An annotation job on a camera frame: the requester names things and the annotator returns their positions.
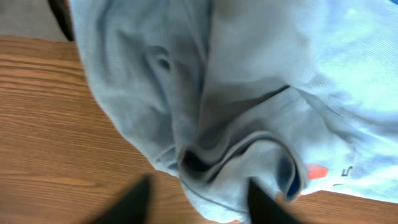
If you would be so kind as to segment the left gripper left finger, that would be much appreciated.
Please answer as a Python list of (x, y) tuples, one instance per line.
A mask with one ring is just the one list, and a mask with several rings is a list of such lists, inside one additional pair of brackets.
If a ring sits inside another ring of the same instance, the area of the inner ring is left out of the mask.
[(90, 224), (145, 224), (151, 195), (151, 177), (144, 175), (112, 206), (90, 221)]

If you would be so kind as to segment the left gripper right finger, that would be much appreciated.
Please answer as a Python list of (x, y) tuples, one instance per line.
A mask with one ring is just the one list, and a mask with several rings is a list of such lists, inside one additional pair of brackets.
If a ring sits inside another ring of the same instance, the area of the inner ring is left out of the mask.
[(249, 179), (247, 204), (252, 224), (302, 224)]

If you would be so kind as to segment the light blue printed t-shirt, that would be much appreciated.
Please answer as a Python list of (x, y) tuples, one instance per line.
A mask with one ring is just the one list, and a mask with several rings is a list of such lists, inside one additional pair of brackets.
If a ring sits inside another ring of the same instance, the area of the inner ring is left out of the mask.
[(397, 202), (397, 3), (76, 0), (92, 94), (216, 222), (247, 181)]

